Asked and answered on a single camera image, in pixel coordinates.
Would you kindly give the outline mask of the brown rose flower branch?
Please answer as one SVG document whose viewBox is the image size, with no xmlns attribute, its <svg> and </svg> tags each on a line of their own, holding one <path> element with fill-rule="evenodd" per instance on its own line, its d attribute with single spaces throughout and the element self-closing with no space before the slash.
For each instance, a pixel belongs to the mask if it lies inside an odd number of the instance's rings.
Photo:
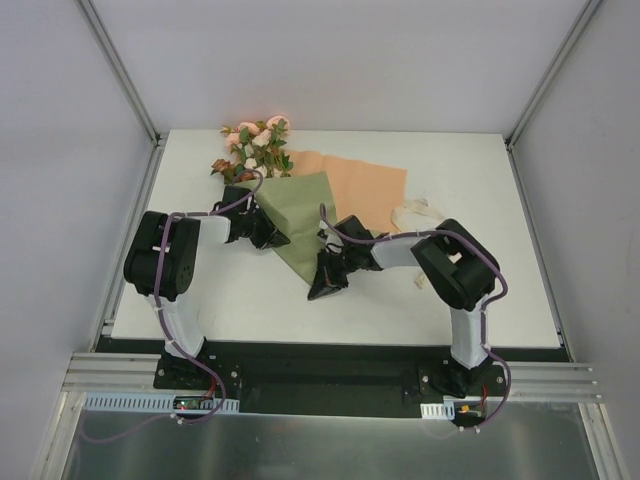
<svg viewBox="0 0 640 480">
<path fill-rule="evenodd" d="M 234 184 L 253 180 L 255 175 L 249 172 L 242 162 L 217 159 L 211 166 L 211 176 L 219 175 L 225 184 Z"/>
</svg>

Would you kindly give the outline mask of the cream rose flower branch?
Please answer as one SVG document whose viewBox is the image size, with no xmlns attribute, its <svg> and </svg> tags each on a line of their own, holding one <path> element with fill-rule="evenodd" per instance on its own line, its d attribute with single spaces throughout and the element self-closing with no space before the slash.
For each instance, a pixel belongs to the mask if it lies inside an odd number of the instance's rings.
<svg viewBox="0 0 640 480">
<path fill-rule="evenodd" d="M 275 130 L 264 130 L 238 149 L 246 169 L 258 171 L 264 178 L 290 176 L 293 162 L 284 151 L 285 138 Z"/>
</svg>

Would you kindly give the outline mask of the pink rose flower branch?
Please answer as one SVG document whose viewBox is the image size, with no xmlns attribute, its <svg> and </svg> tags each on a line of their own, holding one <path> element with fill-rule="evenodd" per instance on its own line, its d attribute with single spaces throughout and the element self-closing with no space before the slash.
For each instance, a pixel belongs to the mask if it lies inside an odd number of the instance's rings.
<svg viewBox="0 0 640 480">
<path fill-rule="evenodd" d="M 220 133 L 223 135 L 226 148 L 231 155 L 235 155 L 238 160 L 242 161 L 238 149 L 248 139 L 254 138 L 264 130 L 275 130 L 280 133 L 286 140 L 291 131 L 291 123 L 288 118 L 282 115 L 276 115 L 266 121 L 241 122 L 237 126 L 223 126 Z"/>
</svg>

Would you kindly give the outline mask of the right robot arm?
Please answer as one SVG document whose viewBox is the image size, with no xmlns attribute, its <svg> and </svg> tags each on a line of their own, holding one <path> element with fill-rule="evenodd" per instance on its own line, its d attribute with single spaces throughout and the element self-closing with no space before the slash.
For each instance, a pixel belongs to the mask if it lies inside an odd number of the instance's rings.
<svg viewBox="0 0 640 480">
<path fill-rule="evenodd" d="M 500 270 L 495 258 L 455 219 L 427 232 L 375 236 L 351 215 L 318 232 L 324 246 L 307 295 L 317 300 L 348 287 L 348 275 L 418 267 L 449 308 L 450 359 L 429 375 L 435 391 L 463 398 L 486 381 L 489 351 L 486 306 Z"/>
</svg>

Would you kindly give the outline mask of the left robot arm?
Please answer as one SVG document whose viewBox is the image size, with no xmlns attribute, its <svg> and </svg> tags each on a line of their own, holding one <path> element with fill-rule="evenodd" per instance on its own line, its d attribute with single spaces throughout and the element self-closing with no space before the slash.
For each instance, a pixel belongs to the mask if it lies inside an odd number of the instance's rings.
<svg viewBox="0 0 640 480">
<path fill-rule="evenodd" d="M 206 271 L 198 255 L 207 248 L 247 239 L 258 250 L 286 246 L 255 192 L 227 186 L 210 212 L 146 211 L 129 247 L 123 275 L 158 318 L 164 352 L 181 360 L 176 375 L 188 388 L 204 387 L 211 365 L 202 358 L 205 335 L 198 324 L 194 277 Z"/>
</svg>

